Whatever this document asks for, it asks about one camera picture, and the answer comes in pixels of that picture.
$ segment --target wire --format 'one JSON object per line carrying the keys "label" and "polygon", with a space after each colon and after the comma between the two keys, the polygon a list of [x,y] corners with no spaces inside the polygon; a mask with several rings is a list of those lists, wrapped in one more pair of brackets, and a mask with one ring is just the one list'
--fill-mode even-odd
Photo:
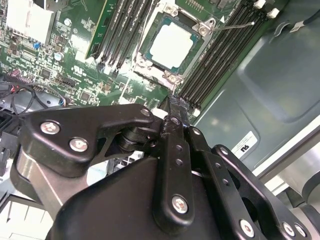
{"label": "wire", "polygon": [[[29,87],[28,85],[25,85],[25,84],[14,83],[14,82],[0,82],[0,86],[21,87],[17,91],[13,92],[12,98],[11,98],[11,107],[16,115],[23,114],[31,108],[32,104],[34,103],[35,96],[36,96],[36,92],[32,87]],[[15,104],[15,97],[22,90],[27,90],[28,92],[31,93],[31,100],[22,112],[18,112],[16,104]]]}
{"label": "wire", "polygon": [[43,88],[45,88],[45,89],[47,89],[47,90],[50,90],[50,91],[54,92],[55,94],[57,94],[60,99],[62,99],[62,101],[63,101],[63,104],[62,104],[62,105],[63,105],[64,107],[65,107],[66,104],[67,104],[66,98],[65,98],[64,96],[62,96],[57,90],[53,89],[53,88],[50,87],[50,86],[44,85],[44,84],[42,84],[42,83],[37,83],[37,82],[27,83],[26,85],[27,85],[27,86],[40,86],[40,87],[43,87]]}
{"label": "wire", "polygon": [[273,37],[279,37],[284,30],[290,31],[290,33],[297,32],[300,28],[314,22],[318,18],[320,18],[320,9],[304,21],[297,21],[296,23],[290,23],[289,21],[282,22],[275,29]]}
{"label": "wire", "polygon": [[314,20],[320,18],[320,9],[315,13],[313,14],[311,17],[309,17],[308,19],[304,20],[303,21],[303,25],[308,25],[310,23],[312,23]]}
{"label": "wire", "polygon": [[255,24],[256,23],[254,21],[252,21],[252,22],[248,22],[248,23],[242,24],[242,25],[223,26],[223,27],[215,28],[212,31],[216,32],[216,31],[229,30],[229,29],[243,29],[246,27],[254,26]]}

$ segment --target chip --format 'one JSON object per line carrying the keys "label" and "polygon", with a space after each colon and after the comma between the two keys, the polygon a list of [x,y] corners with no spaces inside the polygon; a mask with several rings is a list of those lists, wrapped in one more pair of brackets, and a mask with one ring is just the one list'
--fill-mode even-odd
{"label": "chip", "polygon": [[62,47],[60,47],[60,46],[55,46],[54,50],[55,50],[56,52],[60,53],[61,50],[62,50]]}
{"label": "chip", "polygon": [[86,92],[82,92],[81,93],[81,100],[84,100],[84,101],[88,101],[89,100],[89,98],[90,98],[90,94],[88,94],[88,93],[86,93]]}
{"label": "chip", "polygon": [[11,42],[11,43],[10,43],[10,49],[11,49],[12,51],[17,51],[17,49],[18,49],[17,44]]}
{"label": "chip", "polygon": [[47,69],[42,68],[41,71],[41,77],[43,77],[44,79],[48,79],[50,78],[51,72]]}

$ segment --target black cable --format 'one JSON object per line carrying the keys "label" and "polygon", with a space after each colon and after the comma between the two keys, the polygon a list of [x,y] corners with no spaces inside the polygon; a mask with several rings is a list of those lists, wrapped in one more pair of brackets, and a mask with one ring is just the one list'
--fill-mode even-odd
{"label": "black cable", "polygon": [[283,32],[283,31],[293,31],[293,32],[296,32],[297,30],[299,30],[301,27],[303,26],[306,26],[312,22],[314,22],[316,19],[320,18],[320,9],[315,13],[313,14],[311,17],[309,17],[308,19],[304,20],[304,21],[297,21],[296,23],[290,23],[289,21],[286,21],[286,22],[282,22],[280,23],[277,28],[274,30],[274,37],[279,37],[280,34]]}
{"label": "black cable", "polygon": [[[20,89],[18,89],[17,91],[15,91],[13,94],[12,94],[12,98],[11,98],[11,107],[13,108],[13,111],[16,115],[19,115],[19,114],[23,114],[25,113],[26,111],[28,111],[32,104],[34,103],[34,100],[36,98],[36,92],[35,90],[30,87],[30,86],[27,86],[25,84],[21,84],[21,83],[14,83],[14,82],[0,82],[0,86],[15,86],[15,87],[21,87]],[[31,93],[31,99],[30,99],[30,102],[29,104],[27,105],[27,107],[22,111],[22,112],[18,112],[17,110],[17,107],[16,107],[16,104],[15,104],[15,96],[17,93],[19,93],[21,90],[27,90],[28,92]]]}
{"label": "black cable", "polygon": [[[22,90],[27,90],[27,91],[31,92],[31,99],[29,101],[29,104],[26,106],[26,108],[23,111],[18,112],[16,104],[15,104],[15,96]],[[20,114],[24,114],[26,111],[28,111],[31,108],[32,104],[34,103],[35,96],[36,96],[36,93],[34,90],[32,91],[32,90],[25,88],[25,87],[22,87],[22,88],[18,89],[17,91],[15,91],[12,94],[12,98],[11,98],[11,107],[13,108],[14,113],[16,115],[20,115]]]}
{"label": "black cable", "polygon": [[40,98],[37,96],[37,94],[35,94],[34,100],[36,100],[36,102],[43,108],[43,109],[48,109],[49,107],[40,100]]}
{"label": "black cable", "polygon": [[310,24],[318,18],[320,18],[320,9],[315,14],[313,14],[311,17],[309,17],[307,20],[304,20],[303,25]]}

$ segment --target green circuit board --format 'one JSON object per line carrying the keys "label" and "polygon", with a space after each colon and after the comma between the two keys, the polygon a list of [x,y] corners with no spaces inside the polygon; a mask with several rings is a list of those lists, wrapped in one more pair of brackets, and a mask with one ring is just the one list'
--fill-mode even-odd
{"label": "green circuit board", "polygon": [[[115,0],[70,0],[66,8],[55,13],[49,44],[42,44],[37,49],[34,40],[15,35],[7,27],[8,1],[0,0],[1,73],[20,69],[23,78],[54,88],[70,104],[77,106],[139,103],[152,109],[171,92],[167,87],[131,72],[129,60],[115,76],[108,67],[103,72],[98,71],[93,58],[86,59],[93,39],[97,39],[97,35],[101,38],[103,32],[101,22],[106,11],[102,10],[113,10]],[[237,2],[227,0],[223,8],[209,0],[176,0],[175,3],[202,21],[214,16],[217,26],[223,26]],[[13,38],[14,50],[11,48]],[[62,78],[72,83],[65,84]]]}

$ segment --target silver screw head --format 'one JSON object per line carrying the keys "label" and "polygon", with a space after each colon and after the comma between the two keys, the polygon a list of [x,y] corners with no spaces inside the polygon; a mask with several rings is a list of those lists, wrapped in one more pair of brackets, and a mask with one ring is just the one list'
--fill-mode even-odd
{"label": "silver screw head", "polygon": [[172,198],[172,206],[180,214],[185,214],[188,211],[186,201],[180,196],[174,196]]}
{"label": "silver screw head", "polygon": [[143,115],[147,116],[147,117],[150,117],[150,112],[145,109],[145,108],[142,108],[141,111],[140,111]]}
{"label": "silver screw head", "polygon": [[248,221],[242,219],[240,221],[240,227],[245,235],[247,235],[249,238],[253,238],[255,236],[255,231]]}
{"label": "silver screw head", "polygon": [[225,149],[224,147],[220,147],[220,150],[224,155],[228,155],[229,154],[227,149]]}
{"label": "silver screw head", "polygon": [[294,230],[292,229],[292,227],[288,223],[283,222],[282,225],[283,225],[285,232],[287,234],[289,234],[291,237],[294,237],[296,235]]}
{"label": "silver screw head", "polygon": [[166,6],[165,11],[167,14],[172,14],[174,12],[174,9],[171,6]]}
{"label": "silver screw head", "polygon": [[171,121],[176,125],[180,124],[180,121],[178,119],[176,119],[175,117],[171,117]]}
{"label": "silver screw head", "polygon": [[87,142],[84,139],[79,137],[72,139],[69,145],[73,151],[76,151],[79,153],[85,152],[88,149]]}
{"label": "silver screw head", "polygon": [[303,237],[307,236],[305,230],[301,226],[299,226],[298,224],[294,224],[294,226],[295,226],[296,230],[298,231],[298,233],[300,233]]}
{"label": "silver screw head", "polygon": [[40,125],[40,129],[45,134],[55,135],[60,132],[60,127],[58,124],[52,121],[46,121]]}
{"label": "silver screw head", "polygon": [[193,132],[197,135],[201,135],[201,132],[197,128],[193,128]]}
{"label": "silver screw head", "polygon": [[206,36],[208,34],[209,30],[205,27],[200,27],[199,28],[199,33],[202,35],[202,36]]}

